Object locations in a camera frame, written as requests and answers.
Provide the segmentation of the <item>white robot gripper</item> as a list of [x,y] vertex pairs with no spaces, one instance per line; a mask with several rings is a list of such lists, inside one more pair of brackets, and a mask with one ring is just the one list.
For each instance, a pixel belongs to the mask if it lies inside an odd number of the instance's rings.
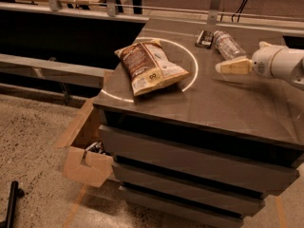
[[216,64],[220,74],[247,75],[252,70],[265,78],[284,79],[286,77],[283,52],[286,46],[273,45],[265,41],[259,43],[259,49],[253,54],[252,61],[247,58],[228,60]]

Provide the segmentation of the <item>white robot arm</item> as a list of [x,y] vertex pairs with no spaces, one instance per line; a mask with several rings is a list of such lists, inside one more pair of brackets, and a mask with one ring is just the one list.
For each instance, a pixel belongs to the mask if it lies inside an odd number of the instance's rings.
[[279,79],[304,90],[304,50],[261,41],[251,59],[244,56],[216,64],[219,74],[247,75],[254,72],[267,79]]

